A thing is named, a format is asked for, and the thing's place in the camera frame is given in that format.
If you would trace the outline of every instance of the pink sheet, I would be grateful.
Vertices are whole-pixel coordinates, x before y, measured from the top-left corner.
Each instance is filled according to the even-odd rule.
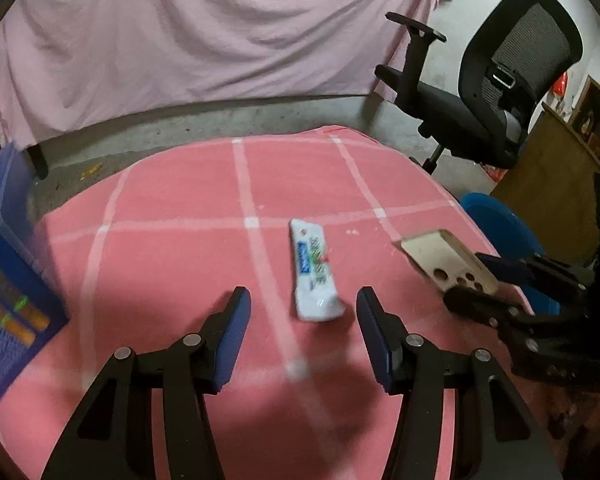
[[[343,318],[301,322],[288,222],[323,225]],[[31,480],[94,375],[120,346],[166,348],[200,327],[236,285],[253,298],[234,376],[207,397],[228,480],[380,479],[400,408],[374,381],[353,306],[371,285],[408,330],[440,348],[506,348],[455,317],[392,241],[446,228],[493,248],[458,203],[399,152],[340,126],[221,139],[146,158],[44,219],[72,319],[0,402],[0,437]],[[514,378],[545,417],[542,390]],[[154,412],[160,412],[159,398]],[[446,396],[436,477],[448,478]],[[168,478],[160,417],[158,478]]]
[[[200,101],[367,94],[437,0],[17,0],[0,24],[0,132],[21,148]]]

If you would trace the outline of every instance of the white grid line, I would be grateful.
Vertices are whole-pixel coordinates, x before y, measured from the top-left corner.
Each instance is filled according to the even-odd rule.
[[[98,368],[95,347],[95,328],[94,328],[94,311],[93,300],[98,285],[98,275],[100,273],[100,265],[102,263],[102,253],[104,251],[104,242],[109,233],[113,216],[116,212],[116,204],[120,198],[125,182],[129,176],[131,168],[120,173],[120,178],[114,188],[109,201],[104,210],[102,225],[98,228],[96,235],[91,244],[91,250],[87,259],[87,266],[84,273],[84,280],[80,288],[80,300],[78,308],[78,333],[80,339],[80,353],[82,355],[82,389],[88,390],[91,382],[87,377],[93,375]]]
[[[365,140],[341,139],[339,137],[335,137],[333,135],[333,132],[337,132],[339,130],[346,130],[346,128],[344,128],[342,126],[323,126],[321,128],[316,128],[315,130],[309,130],[308,132],[304,132],[304,134],[316,133],[316,134],[330,135],[329,138],[325,138],[325,139],[318,139],[315,137],[301,137],[299,135],[254,136],[254,137],[238,137],[238,138],[205,140],[205,141],[201,141],[201,142],[193,142],[191,144],[185,144],[183,146],[179,146],[179,148],[188,150],[188,149],[193,149],[193,148],[205,148],[205,147],[209,147],[209,146],[219,146],[219,145],[223,145],[223,144],[241,144],[244,142],[248,142],[249,144],[260,143],[260,142],[291,142],[291,143],[295,142],[295,143],[313,143],[313,144],[333,144],[335,142],[334,139],[338,139],[339,144],[346,144],[347,146],[357,146],[360,148],[366,148],[369,150],[376,150],[376,151],[383,151],[383,152],[387,152],[387,153],[397,153],[401,156],[404,156],[402,153],[398,152],[397,150],[394,150],[393,148],[389,148],[388,146],[380,144],[379,142],[374,141],[370,137],[365,136],[368,140],[374,141],[373,143],[369,143]],[[156,153],[155,155],[152,155],[152,156],[160,156],[160,154],[161,153]],[[151,157],[147,157],[142,160],[139,160],[138,162],[136,162],[136,164],[141,164],[148,158],[151,158]],[[439,190],[439,192],[442,194],[442,196],[444,198],[446,198],[447,200],[449,199],[450,195],[448,195],[448,193],[446,193],[445,190],[440,191],[440,186],[437,183],[436,183],[436,188]],[[362,213],[362,215],[363,215],[362,218],[351,218],[350,220],[338,218],[338,216],[340,216],[340,215],[346,216],[346,215],[356,215],[356,214],[360,214],[360,213]],[[341,224],[341,223],[347,223],[347,222],[355,221],[355,220],[359,220],[359,219],[367,219],[366,213],[367,213],[366,211],[365,212],[340,213],[338,215],[326,215],[326,216],[318,217],[315,219],[306,218],[306,220],[309,222],[315,222],[315,223],[319,223],[319,224]],[[195,222],[195,221],[203,221],[203,220],[189,219],[189,221]],[[261,225],[260,225],[261,227],[279,227],[279,226],[282,226],[281,225],[282,223],[284,224],[284,226],[286,226],[286,224],[288,223],[287,219],[276,219],[276,218],[265,218],[265,219],[260,218],[260,221],[261,221]],[[149,225],[149,222],[161,222],[161,221],[144,222],[147,230],[159,230],[159,228],[153,228],[151,225]],[[128,221],[126,223],[128,224],[129,230],[142,230],[142,224],[143,224],[142,221],[139,221],[139,222],[138,221]],[[189,229],[189,230],[203,230],[202,228],[196,227],[195,225],[183,226],[183,228]],[[217,228],[233,228],[233,227],[223,226],[222,224],[220,224],[219,226],[217,226]],[[94,232],[96,232],[96,230],[97,230],[97,226],[91,226],[91,227],[77,230],[75,232],[68,232],[68,233],[64,233],[64,234],[54,235],[50,238],[50,241],[52,243],[70,242],[70,241],[74,241],[79,238],[82,238],[84,236],[92,235],[92,234],[94,234]]]
[[[431,202],[423,202],[416,205],[400,206],[400,207],[387,207],[381,209],[387,218],[393,218],[398,216],[407,216],[410,214],[421,213],[425,211],[431,211],[434,209],[445,208],[445,207],[458,207],[458,203],[450,200],[432,200]],[[258,226],[261,229],[267,228],[283,228],[287,229],[289,226],[290,217],[266,217],[266,216],[253,216],[250,218],[251,223],[257,221]],[[373,220],[378,218],[378,213],[373,209],[365,209],[360,211],[350,211],[343,213],[335,213],[330,215],[322,216],[309,216],[304,219],[307,222],[312,222],[325,225],[346,225],[352,222],[359,222],[364,220]],[[98,231],[99,226],[92,226],[83,228],[71,233],[64,233],[60,235],[53,235],[49,242],[51,244],[61,244],[67,242],[74,242],[80,238],[94,235]],[[245,228],[245,218],[174,218],[165,220],[119,220],[112,222],[108,229],[109,232],[113,233],[132,233],[132,232],[158,232],[158,231],[211,231],[218,229],[234,229],[242,230]]]
[[[400,236],[400,233],[394,228],[389,219],[386,217],[386,213],[384,209],[382,209],[382,206],[378,202],[378,199],[374,196],[373,193],[371,193],[371,190],[366,184],[365,179],[362,178],[362,175],[360,174],[360,170],[358,169],[356,161],[353,160],[353,157],[350,155],[349,150],[347,150],[347,147],[342,142],[336,142],[336,140],[341,140],[339,137],[333,134],[330,134],[330,137],[331,141],[338,147],[340,155],[342,156],[347,167],[349,168],[349,173],[351,173],[351,176],[356,182],[356,185],[358,186],[360,193],[362,193],[362,196],[365,197],[366,201],[369,202],[369,205],[374,210],[374,213],[378,218],[382,228],[389,235],[389,238],[391,238],[392,242],[400,241],[402,238]]]
[[[246,150],[241,142],[234,143],[234,160],[242,210],[246,217],[255,216]],[[300,380],[301,377],[296,374],[292,374],[289,379],[295,384],[294,388],[298,394],[298,399],[304,407],[310,425],[314,428],[320,451],[327,463],[334,469],[333,475],[335,478],[355,480],[353,466],[346,458],[346,454],[343,453],[342,444],[334,434],[333,420],[320,398],[314,380],[309,373],[308,362],[302,355],[300,345],[288,319],[288,309],[280,297],[262,231],[259,228],[247,229],[247,234],[251,259],[262,294],[262,303],[284,359],[285,368],[289,371],[290,368],[301,370],[306,367],[306,378],[303,378],[304,380]],[[336,460],[339,456],[343,457],[341,462]]]

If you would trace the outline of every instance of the toothpaste tube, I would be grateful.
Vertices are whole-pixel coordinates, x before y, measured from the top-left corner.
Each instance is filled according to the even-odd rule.
[[[293,219],[296,262],[296,311],[304,321],[328,321],[344,314],[333,282],[324,231],[318,224]]]

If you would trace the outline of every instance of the chair base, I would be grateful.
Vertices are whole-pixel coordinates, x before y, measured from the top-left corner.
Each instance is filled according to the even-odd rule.
[[[422,163],[422,169],[429,174],[432,174],[436,171],[438,167],[438,159],[440,155],[445,151],[445,147],[442,144],[439,144],[431,156]]]
[[[433,174],[433,172],[436,171],[437,167],[438,163],[435,160],[431,160],[430,158],[428,158],[422,163],[422,169],[429,174]]]

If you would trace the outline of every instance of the toothpaste label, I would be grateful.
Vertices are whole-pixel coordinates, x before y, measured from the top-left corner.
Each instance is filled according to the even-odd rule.
[[[326,266],[324,265],[324,255],[320,250],[320,240],[312,236],[309,238],[309,249],[311,250],[311,261],[314,264],[315,283],[321,285],[327,282]]]
[[[300,267],[300,274],[311,273],[311,266],[309,264],[309,251],[306,246],[306,242],[298,242],[298,266]]]

